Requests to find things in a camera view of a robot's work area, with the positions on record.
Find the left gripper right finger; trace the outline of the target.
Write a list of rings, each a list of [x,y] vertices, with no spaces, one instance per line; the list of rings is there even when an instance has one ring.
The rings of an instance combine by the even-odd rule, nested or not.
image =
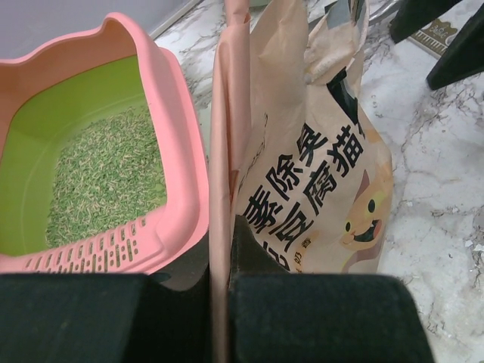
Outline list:
[[[235,219],[234,362],[432,362],[414,300],[387,275],[291,274]]]

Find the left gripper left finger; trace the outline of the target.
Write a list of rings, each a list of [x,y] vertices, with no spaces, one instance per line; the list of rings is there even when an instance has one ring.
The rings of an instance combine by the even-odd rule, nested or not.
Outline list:
[[[208,240],[152,275],[1,277],[3,362],[206,362]]]

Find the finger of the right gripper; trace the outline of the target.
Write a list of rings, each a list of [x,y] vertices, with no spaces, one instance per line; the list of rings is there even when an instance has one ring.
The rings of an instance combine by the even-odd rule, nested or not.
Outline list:
[[[483,71],[483,7],[458,31],[455,39],[427,76],[432,90],[474,76]]]
[[[458,3],[458,0],[405,0],[390,23],[395,44],[405,40]]]

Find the peach cat litter bag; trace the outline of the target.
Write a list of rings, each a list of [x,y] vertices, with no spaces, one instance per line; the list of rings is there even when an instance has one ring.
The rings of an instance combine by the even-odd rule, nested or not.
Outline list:
[[[373,274],[392,202],[392,157],[358,102],[366,1],[309,26],[302,1],[256,24],[225,3],[213,68],[209,264],[213,359],[229,360],[228,283],[237,216],[289,273]]]

